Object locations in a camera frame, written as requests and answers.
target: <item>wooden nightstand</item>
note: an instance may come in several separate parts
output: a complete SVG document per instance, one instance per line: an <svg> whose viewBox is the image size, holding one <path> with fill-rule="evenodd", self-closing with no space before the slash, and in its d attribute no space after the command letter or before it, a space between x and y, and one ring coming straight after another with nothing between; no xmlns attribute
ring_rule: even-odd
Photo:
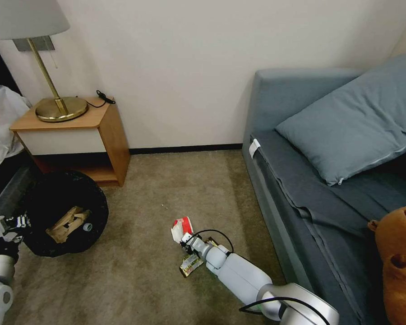
<svg viewBox="0 0 406 325"><path fill-rule="evenodd" d="M86 99L95 106L104 102L98 97ZM123 185L130 154L115 104L89 106L84 115L59 123L38 120L35 109L36 105L10 129L42 172L72 169L99 185Z"/></svg>

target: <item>gray pillow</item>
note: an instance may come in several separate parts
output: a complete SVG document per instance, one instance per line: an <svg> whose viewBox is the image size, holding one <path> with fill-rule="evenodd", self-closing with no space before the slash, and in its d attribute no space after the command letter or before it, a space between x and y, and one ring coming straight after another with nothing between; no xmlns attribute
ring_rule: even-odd
<svg viewBox="0 0 406 325"><path fill-rule="evenodd" d="M280 123L334 185L406 152L406 55L388 60Z"/></svg>

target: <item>brown plush toy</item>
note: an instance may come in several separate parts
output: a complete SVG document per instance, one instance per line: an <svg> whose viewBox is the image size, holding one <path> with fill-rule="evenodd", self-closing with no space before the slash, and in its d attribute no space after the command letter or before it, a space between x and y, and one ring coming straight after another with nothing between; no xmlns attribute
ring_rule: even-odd
<svg viewBox="0 0 406 325"><path fill-rule="evenodd" d="M375 232L383 261L383 302L392 325L406 325L406 207L368 227Z"/></svg>

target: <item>black cable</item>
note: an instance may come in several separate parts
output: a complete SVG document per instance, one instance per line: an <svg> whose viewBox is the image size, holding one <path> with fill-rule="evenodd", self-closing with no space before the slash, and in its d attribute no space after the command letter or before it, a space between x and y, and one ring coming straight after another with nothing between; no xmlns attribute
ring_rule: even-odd
<svg viewBox="0 0 406 325"><path fill-rule="evenodd" d="M87 102L87 104L89 104L90 106L93 106L93 107L95 107L95 108L100 108L100 107L104 106L105 103L106 103L106 101L104 101L101 105L95 106L95 105L93 105L92 103L90 103L90 102L88 102L88 101L86 101L86 102Z"/></svg>
<svg viewBox="0 0 406 325"><path fill-rule="evenodd" d="M89 104L90 106L93 106L93 107L95 107L95 108L100 108L100 107L104 106L105 103L116 104L116 102L115 102L114 100L109 99L102 91L97 90L97 91L96 91L96 94L98 95L99 98L103 99L104 102L103 102L101 105L99 105L99 106L95 106L95 105L93 105L92 103L86 101L87 104Z"/></svg>
<svg viewBox="0 0 406 325"><path fill-rule="evenodd" d="M201 234L202 232L217 232L217 233L221 234L221 235L224 236L224 238L226 238L227 241L229 242L230 248L231 248L231 252L232 252L232 253L234 252L233 244L231 243L229 237L227 237L223 232L221 232L221 231L219 231L219 230L216 230L216 229L205 229L205 230L200 230L199 232L196 232L194 235L191 236L190 239L188 239L188 240L186 241L185 245L188 244L191 239L193 239L194 237L196 237L198 234Z"/></svg>
<svg viewBox="0 0 406 325"><path fill-rule="evenodd" d="M316 308L314 308L312 305L310 305L310 304L308 304L308 303L306 303L306 302L304 302L302 300L299 300L299 299L296 299L296 298L290 298L290 297L273 297L273 298L268 298L268 299L262 299L262 300L250 303L250 304L248 304L246 306L243 306L243 307L239 308L239 311L246 312L246 313L249 313L249 314L254 314L254 315L261 315L262 313L259 312L259 311L249 311L247 309L251 308L251 307L254 307L255 305L260 305L260 304L265 303L265 302L279 301L279 300L300 303L301 305L304 305L305 307L307 307L307 308L311 309L312 311L314 311L325 322L326 325L331 325L331 324L329 324L328 320Z"/></svg>

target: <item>wall plate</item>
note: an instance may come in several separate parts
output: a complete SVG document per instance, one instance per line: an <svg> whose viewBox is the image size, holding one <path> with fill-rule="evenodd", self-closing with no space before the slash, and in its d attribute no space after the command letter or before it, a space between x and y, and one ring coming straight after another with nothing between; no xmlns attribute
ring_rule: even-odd
<svg viewBox="0 0 406 325"><path fill-rule="evenodd" d="M54 51L54 45L49 36L33 37L33 42L38 51ZM25 38L14 39L14 44L20 52L31 51L30 46Z"/></svg>

